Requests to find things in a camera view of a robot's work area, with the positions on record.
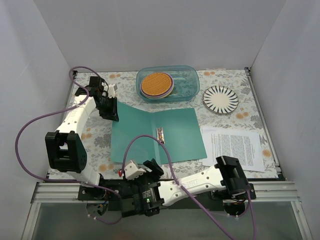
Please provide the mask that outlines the teal plastic folder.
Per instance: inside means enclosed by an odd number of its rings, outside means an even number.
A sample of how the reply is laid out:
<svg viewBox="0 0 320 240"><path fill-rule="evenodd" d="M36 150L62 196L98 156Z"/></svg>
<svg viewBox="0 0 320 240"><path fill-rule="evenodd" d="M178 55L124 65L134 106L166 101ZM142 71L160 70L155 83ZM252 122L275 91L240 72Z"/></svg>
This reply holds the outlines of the teal plastic folder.
<svg viewBox="0 0 320 240"><path fill-rule="evenodd" d="M113 162L126 158L142 164L155 159L163 165L169 160L177 163L207 157L194 108L147 112L118 102L117 112L119 120L111 130Z"/></svg>

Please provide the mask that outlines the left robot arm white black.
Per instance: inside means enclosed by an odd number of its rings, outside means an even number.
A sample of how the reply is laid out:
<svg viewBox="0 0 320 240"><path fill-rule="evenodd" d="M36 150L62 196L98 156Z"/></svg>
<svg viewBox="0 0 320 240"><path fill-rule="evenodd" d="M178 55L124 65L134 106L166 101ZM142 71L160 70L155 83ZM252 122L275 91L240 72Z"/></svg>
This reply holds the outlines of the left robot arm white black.
<svg viewBox="0 0 320 240"><path fill-rule="evenodd" d="M90 114L98 110L99 116L105 120L119 121L116 84L103 85L104 79L91 76L89 84L79 87L75 93L73 107L66 114L62 124L45 136L45 145L49 165L52 169L67 173L81 183L92 184L89 194L95 200L106 196L106 187L99 183L102 178L88 164L86 149L81 135Z"/></svg>

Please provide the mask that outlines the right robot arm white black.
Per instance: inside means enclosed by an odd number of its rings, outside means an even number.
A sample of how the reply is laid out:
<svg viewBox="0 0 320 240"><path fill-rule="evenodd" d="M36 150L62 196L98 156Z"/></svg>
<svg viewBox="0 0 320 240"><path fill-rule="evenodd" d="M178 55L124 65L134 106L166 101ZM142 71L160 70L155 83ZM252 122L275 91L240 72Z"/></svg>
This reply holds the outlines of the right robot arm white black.
<svg viewBox="0 0 320 240"><path fill-rule="evenodd" d="M124 167L125 186L121 195L122 217L159 214L162 207L202 193L214 193L222 200L243 200L253 189L238 159L220 156L217 163L201 172L180 178L178 181L161 180L164 171L155 159L144 163L147 169L139 168L134 161Z"/></svg>

